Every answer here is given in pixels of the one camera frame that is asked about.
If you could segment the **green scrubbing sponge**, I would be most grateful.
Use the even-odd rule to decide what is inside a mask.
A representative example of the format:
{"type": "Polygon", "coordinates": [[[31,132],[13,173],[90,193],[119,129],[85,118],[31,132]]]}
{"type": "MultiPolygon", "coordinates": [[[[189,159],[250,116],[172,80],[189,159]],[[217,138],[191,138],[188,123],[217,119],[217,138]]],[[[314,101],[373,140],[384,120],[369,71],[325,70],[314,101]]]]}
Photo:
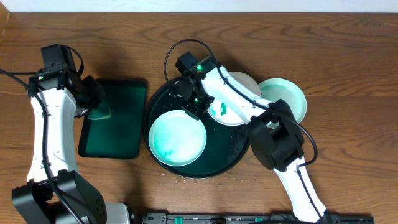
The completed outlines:
{"type": "Polygon", "coordinates": [[[101,119],[110,119],[111,110],[106,102],[101,102],[94,107],[88,115],[88,119],[96,121],[101,119]]]}

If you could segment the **white plate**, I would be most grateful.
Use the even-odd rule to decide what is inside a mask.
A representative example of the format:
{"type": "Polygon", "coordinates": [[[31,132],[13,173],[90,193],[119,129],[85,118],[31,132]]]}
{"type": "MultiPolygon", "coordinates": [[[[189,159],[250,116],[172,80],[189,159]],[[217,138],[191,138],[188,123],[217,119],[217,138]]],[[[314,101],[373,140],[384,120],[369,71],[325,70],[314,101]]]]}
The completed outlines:
{"type": "MultiPolygon", "coordinates": [[[[259,85],[249,75],[243,72],[229,72],[229,74],[256,95],[261,95],[259,85]]],[[[229,109],[225,103],[217,98],[208,108],[208,113],[216,122],[225,126],[240,126],[244,124],[244,121],[233,110],[229,109]]]]}

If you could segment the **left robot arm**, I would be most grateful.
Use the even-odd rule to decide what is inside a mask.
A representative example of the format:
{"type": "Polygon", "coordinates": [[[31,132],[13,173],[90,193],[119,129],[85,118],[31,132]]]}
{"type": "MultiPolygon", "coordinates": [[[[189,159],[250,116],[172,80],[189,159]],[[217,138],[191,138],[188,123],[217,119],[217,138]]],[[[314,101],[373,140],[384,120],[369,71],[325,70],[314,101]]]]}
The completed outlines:
{"type": "Polygon", "coordinates": [[[79,171],[74,119],[101,100],[93,77],[81,70],[43,68],[23,83],[34,110],[34,154],[27,182],[12,203],[27,223],[130,223],[127,206],[106,203],[79,171]]]}

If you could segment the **mint plate front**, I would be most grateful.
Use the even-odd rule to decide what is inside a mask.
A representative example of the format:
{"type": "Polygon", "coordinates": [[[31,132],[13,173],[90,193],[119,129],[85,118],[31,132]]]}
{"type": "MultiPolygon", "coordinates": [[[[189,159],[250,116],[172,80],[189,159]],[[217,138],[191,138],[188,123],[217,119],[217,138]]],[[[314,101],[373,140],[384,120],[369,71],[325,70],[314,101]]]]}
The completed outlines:
{"type": "Polygon", "coordinates": [[[154,157],[168,166],[185,166],[198,159],[206,146],[207,134],[202,121],[183,110],[160,115],[149,130],[149,148],[154,157]]]}

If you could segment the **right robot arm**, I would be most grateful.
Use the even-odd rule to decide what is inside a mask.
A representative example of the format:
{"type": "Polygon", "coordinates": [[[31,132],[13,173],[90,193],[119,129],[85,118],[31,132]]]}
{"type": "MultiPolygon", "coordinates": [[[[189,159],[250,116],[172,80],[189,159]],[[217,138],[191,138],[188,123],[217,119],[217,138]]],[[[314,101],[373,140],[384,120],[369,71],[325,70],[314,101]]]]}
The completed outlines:
{"type": "Polygon", "coordinates": [[[198,120],[215,100],[233,110],[246,125],[252,151],[258,161],[274,171],[292,203],[297,219],[325,223],[327,209],[318,198],[305,169],[303,135],[289,105],[262,98],[217,64],[213,57],[198,61],[190,52],[180,56],[175,66],[183,81],[174,85],[183,98],[183,110],[198,120]]]}

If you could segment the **round black serving tray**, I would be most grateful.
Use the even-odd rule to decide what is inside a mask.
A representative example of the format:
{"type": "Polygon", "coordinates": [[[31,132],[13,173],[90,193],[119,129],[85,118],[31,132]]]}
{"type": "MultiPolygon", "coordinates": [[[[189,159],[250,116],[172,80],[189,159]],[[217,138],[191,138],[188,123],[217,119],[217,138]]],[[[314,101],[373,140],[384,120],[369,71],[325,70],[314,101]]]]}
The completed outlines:
{"type": "MultiPolygon", "coordinates": [[[[179,110],[181,105],[182,100],[174,97],[166,84],[153,94],[144,112],[142,133],[146,146],[149,146],[149,130],[153,122],[163,113],[179,110]]],[[[169,166],[158,159],[155,161],[165,170],[191,179],[214,177],[233,168],[250,146],[246,127],[222,125],[209,113],[205,113],[201,121],[206,128],[207,142],[198,159],[185,166],[169,166]]]]}

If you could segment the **mint plate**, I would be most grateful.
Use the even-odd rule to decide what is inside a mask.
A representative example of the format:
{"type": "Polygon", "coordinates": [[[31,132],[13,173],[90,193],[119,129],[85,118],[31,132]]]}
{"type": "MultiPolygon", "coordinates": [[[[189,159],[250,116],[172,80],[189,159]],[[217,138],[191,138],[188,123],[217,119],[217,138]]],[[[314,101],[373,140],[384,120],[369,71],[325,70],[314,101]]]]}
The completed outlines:
{"type": "Polygon", "coordinates": [[[271,78],[259,84],[261,96],[271,102],[284,100],[293,112],[296,122],[301,123],[307,112],[307,99],[293,82],[283,78],[271,78]]]}
{"type": "Polygon", "coordinates": [[[149,148],[154,157],[168,166],[185,166],[198,159],[206,146],[207,134],[202,121],[183,110],[160,115],[149,130],[149,148]]]}

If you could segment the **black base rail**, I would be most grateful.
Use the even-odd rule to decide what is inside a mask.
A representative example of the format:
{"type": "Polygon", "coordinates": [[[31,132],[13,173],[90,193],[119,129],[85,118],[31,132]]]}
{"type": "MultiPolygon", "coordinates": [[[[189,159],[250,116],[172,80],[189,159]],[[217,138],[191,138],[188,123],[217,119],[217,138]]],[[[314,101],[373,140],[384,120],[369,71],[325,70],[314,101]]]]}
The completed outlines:
{"type": "MultiPolygon", "coordinates": [[[[261,224],[261,223],[309,223],[291,214],[272,215],[198,215],[147,213],[141,215],[142,224],[261,224]]],[[[315,223],[375,224],[373,217],[326,214],[315,223]]]]}

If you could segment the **black rectangular water tray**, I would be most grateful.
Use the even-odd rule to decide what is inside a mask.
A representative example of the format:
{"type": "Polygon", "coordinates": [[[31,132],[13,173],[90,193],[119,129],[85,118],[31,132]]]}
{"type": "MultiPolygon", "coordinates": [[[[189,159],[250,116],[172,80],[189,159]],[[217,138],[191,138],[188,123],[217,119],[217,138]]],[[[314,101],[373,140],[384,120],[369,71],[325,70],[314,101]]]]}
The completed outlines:
{"type": "Polygon", "coordinates": [[[107,119],[85,117],[78,145],[81,157],[134,159],[139,154],[147,87],[144,81],[98,79],[107,119]]]}

